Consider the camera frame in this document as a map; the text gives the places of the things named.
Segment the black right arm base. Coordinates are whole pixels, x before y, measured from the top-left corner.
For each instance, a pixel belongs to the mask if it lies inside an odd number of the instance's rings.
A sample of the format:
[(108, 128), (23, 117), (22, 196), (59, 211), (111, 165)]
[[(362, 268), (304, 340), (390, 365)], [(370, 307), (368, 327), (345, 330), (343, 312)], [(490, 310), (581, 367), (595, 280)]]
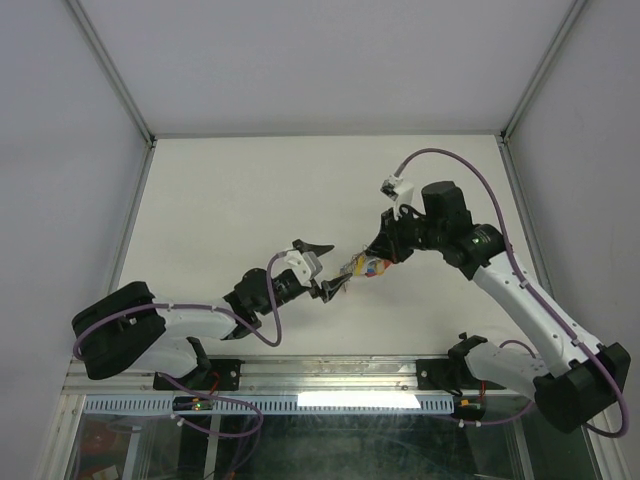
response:
[(417, 388), (421, 391), (441, 390), (462, 396), (464, 390), (481, 390), (481, 381), (473, 377), (462, 362), (449, 358), (423, 358), (415, 361), (415, 367)]

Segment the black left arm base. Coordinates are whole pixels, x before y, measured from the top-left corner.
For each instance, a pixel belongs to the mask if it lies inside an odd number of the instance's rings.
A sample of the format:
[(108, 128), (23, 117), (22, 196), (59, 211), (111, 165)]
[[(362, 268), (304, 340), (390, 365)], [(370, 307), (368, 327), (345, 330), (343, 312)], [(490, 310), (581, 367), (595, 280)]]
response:
[(165, 378), (172, 377), (181, 386), (192, 390), (210, 390), (216, 385), (217, 391), (237, 391), (244, 362), (237, 358), (209, 358), (205, 366), (198, 366), (190, 358), (186, 360), (163, 360), (153, 379), (156, 391), (174, 390), (174, 385)]

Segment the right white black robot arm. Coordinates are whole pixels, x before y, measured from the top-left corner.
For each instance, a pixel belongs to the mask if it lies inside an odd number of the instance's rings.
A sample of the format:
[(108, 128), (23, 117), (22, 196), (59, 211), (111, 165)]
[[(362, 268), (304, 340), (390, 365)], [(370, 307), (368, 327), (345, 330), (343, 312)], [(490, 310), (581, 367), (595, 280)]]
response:
[(604, 344), (564, 312), (520, 266), (498, 229), (473, 222), (459, 187), (451, 181), (423, 187), (423, 212), (412, 207), (413, 187), (403, 179), (390, 177), (381, 191), (394, 204), (382, 213), (367, 255), (399, 264), (417, 250), (441, 253), (500, 305), (537, 350), (531, 358), (480, 336), (465, 338), (448, 352), (452, 383), (469, 387), (486, 380), (513, 390), (563, 433), (623, 402), (627, 350)]

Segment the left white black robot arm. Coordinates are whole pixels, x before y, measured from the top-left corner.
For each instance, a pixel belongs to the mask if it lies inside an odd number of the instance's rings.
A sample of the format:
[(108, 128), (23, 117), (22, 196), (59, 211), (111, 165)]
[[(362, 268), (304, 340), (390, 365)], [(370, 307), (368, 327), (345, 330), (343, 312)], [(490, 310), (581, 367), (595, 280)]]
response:
[(253, 336), (277, 348), (283, 341), (282, 306), (304, 295), (323, 303), (336, 296), (352, 275), (320, 279), (320, 258), (331, 249), (296, 240), (211, 303), (161, 299), (145, 282), (133, 281), (73, 318), (73, 356), (92, 380), (138, 369), (167, 374), (188, 388), (201, 387), (210, 373), (202, 340)]

